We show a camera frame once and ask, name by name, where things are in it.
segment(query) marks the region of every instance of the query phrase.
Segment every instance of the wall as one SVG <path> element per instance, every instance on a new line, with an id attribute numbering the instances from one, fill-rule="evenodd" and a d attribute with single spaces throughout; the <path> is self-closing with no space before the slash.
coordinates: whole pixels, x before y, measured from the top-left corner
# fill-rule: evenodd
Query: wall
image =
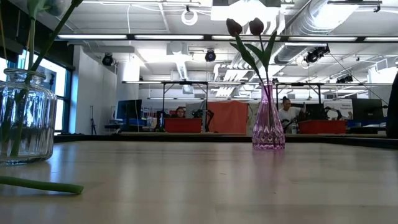
<path id="1" fill-rule="evenodd" d="M 104 134 L 104 125 L 116 106 L 116 74 L 75 46 L 70 108 L 70 133 L 91 134 L 91 108 L 97 134 Z"/>

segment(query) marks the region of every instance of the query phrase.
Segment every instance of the ceiling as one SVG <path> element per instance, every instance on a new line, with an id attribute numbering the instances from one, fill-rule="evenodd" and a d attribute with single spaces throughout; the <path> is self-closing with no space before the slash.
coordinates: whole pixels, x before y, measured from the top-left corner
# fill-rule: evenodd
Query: ceiling
<path id="1" fill-rule="evenodd" d="M 289 21 L 294 14 L 308 0 L 293 0 L 294 5 L 284 9 L 285 20 Z M 21 9 L 26 10 L 26 0 L 11 0 Z M 225 21 L 212 21 L 210 19 L 211 0 L 198 0 L 200 7 L 191 6 L 199 10 L 198 21 L 193 26 L 182 22 L 181 15 L 185 6 L 152 5 L 152 6 L 110 6 L 102 4 L 88 4 L 83 2 L 71 15 L 67 26 L 62 33 L 84 34 L 125 34 L 128 33 L 127 10 L 129 11 L 130 32 L 132 34 L 227 34 Z M 375 6 L 361 6 L 349 18 L 334 29 L 330 35 L 398 35 L 398 1 L 382 0 L 381 11 L 373 13 Z M 58 19 L 48 14 L 41 14 L 38 20 L 50 28 L 58 24 Z M 165 54 L 168 42 L 129 42 L 129 41 L 89 41 L 85 44 L 90 47 L 101 48 L 109 46 L 132 46 L 144 59 L 145 66 L 141 74 L 145 77 L 151 75 L 167 75 L 175 70 L 173 62 L 155 60 L 154 55 Z M 206 49 L 214 49 L 217 62 L 230 62 L 236 55 L 236 50 L 227 42 L 188 42 L 193 60 L 187 62 L 190 70 L 213 72 L 216 63 L 205 62 Z M 366 81 L 367 68 L 374 63 L 364 61 L 380 61 L 384 57 L 398 55 L 398 44 L 330 44 L 331 55 L 327 55 L 318 63 L 306 69 L 302 67 L 302 57 L 297 58 L 293 64 L 297 66 L 284 67 L 278 79 L 280 82 L 297 82 L 308 80 L 325 82 L 333 75 L 350 68 L 358 80 Z"/>

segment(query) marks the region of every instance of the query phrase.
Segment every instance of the white ceiling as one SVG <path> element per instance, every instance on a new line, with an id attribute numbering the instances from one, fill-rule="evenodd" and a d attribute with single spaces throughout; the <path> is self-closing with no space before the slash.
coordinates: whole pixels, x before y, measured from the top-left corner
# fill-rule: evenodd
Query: white ceiling
<path id="1" fill-rule="evenodd" d="M 26 0 L 11 0 L 15 5 L 25 10 Z M 199 0 L 202 7 L 192 7 L 192 9 L 199 9 L 208 11 L 210 14 L 211 1 Z M 308 0 L 294 0 L 295 6 L 286 10 L 286 21 L 295 14 Z M 332 35 L 398 35 L 398 1 L 397 0 L 382 0 L 381 11 L 378 13 L 369 12 L 354 12 L 342 25 L 337 27 Z M 132 34 L 227 34 L 224 21 L 212 21 L 210 16 L 199 14 L 198 22 L 193 26 L 186 26 L 181 21 L 182 11 L 184 6 L 166 6 L 163 8 L 164 18 L 160 13 L 159 6 L 145 6 L 148 9 L 140 7 L 131 7 L 129 10 L 129 22 Z M 63 33 L 127 33 L 127 8 L 128 6 L 104 6 L 101 4 L 87 4 L 82 3 L 71 15 L 67 25 L 62 30 Z M 383 12 L 383 10 L 397 11 L 397 13 Z M 58 20 L 48 14 L 41 14 L 39 21 L 43 22 L 50 28 L 54 28 Z M 142 70 L 145 75 L 151 74 L 170 74 L 170 70 L 175 69 L 174 63 L 167 62 L 150 62 L 153 55 L 164 52 L 167 42 L 131 42 L 131 46 L 141 54 L 142 58 L 149 63 L 147 68 Z M 107 41 L 107 42 L 90 42 L 92 47 L 101 46 L 128 46 L 129 42 L 124 41 Z M 217 60 L 232 60 L 236 51 L 230 47 L 226 42 L 189 42 L 190 47 L 202 48 L 203 50 L 212 48 L 215 50 Z M 377 55 L 398 55 L 398 44 L 330 44 L 331 53 L 336 55 L 336 58 L 341 64 L 350 68 L 352 66 L 354 75 L 360 80 L 366 79 L 366 67 L 372 65 L 367 62 L 357 62 L 356 55 L 361 56 L 361 60 L 377 60 Z M 195 52 L 195 60 L 204 61 L 205 54 L 202 52 Z M 188 62 L 188 70 L 207 70 L 213 71 L 215 63 L 205 62 Z M 335 59 L 327 56 L 319 63 L 309 69 L 311 77 L 317 76 L 319 79 L 328 78 L 330 75 L 337 74 L 344 70 Z M 308 76 L 308 69 L 299 66 L 288 66 L 283 69 L 284 74 L 289 77 L 297 77 L 295 80 L 289 78 L 289 81 L 303 80 Z"/>

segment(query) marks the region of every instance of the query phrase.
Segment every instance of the dark red tulip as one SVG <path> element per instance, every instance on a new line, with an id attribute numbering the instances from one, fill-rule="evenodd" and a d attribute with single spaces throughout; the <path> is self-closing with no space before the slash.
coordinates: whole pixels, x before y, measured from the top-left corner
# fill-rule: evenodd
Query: dark red tulip
<path id="1" fill-rule="evenodd" d="M 242 33 L 242 26 L 235 22 L 233 19 L 226 20 L 226 26 L 228 28 L 228 32 L 231 36 L 236 37 L 240 33 Z"/>
<path id="2" fill-rule="evenodd" d="M 253 35 L 261 35 L 264 31 L 264 24 L 259 18 L 255 18 L 253 21 L 249 22 L 250 33 Z"/>

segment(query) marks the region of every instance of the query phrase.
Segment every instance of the desk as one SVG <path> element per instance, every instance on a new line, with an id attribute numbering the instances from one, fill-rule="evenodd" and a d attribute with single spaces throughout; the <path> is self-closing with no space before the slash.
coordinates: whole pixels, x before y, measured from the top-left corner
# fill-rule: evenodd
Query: desk
<path id="1" fill-rule="evenodd" d="M 287 143 L 56 144 L 47 162 L 0 175 L 85 186 L 70 196 L 0 186 L 1 223 L 397 223 L 398 152 Z"/>

